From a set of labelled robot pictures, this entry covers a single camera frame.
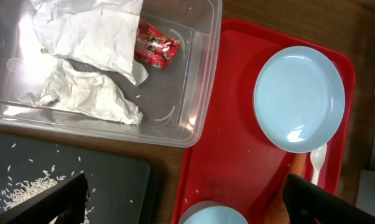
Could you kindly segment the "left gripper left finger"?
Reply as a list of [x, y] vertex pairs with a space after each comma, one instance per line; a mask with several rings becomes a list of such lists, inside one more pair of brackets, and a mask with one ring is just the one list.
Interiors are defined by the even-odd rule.
[[78, 174], [0, 214], [0, 224], [83, 223], [89, 197], [88, 181]]

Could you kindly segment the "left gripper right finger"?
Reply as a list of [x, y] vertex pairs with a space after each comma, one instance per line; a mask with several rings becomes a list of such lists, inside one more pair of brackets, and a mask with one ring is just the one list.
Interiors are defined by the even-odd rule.
[[286, 178], [283, 199], [291, 223], [375, 224], [375, 217], [296, 174]]

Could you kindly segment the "light blue small bowl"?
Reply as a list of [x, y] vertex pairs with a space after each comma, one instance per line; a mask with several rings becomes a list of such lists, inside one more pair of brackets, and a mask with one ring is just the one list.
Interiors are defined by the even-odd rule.
[[248, 224], [235, 209], [205, 200], [189, 207], [180, 217], [178, 224]]

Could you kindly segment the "white napkin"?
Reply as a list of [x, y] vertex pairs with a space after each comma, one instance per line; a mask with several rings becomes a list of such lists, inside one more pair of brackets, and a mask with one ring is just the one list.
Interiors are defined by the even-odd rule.
[[138, 125], [143, 114], [105, 75], [117, 72], [134, 86], [148, 77], [134, 59], [142, 0], [32, 1], [32, 24], [42, 47], [57, 58], [43, 89], [20, 102], [97, 119]]

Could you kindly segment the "red snack wrapper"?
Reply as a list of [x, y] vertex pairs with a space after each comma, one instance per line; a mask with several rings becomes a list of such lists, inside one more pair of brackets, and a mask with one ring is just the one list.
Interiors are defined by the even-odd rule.
[[152, 24], [140, 21], [137, 28], [134, 58], [165, 70], [176, 56], [180, 40], [161, 33]]

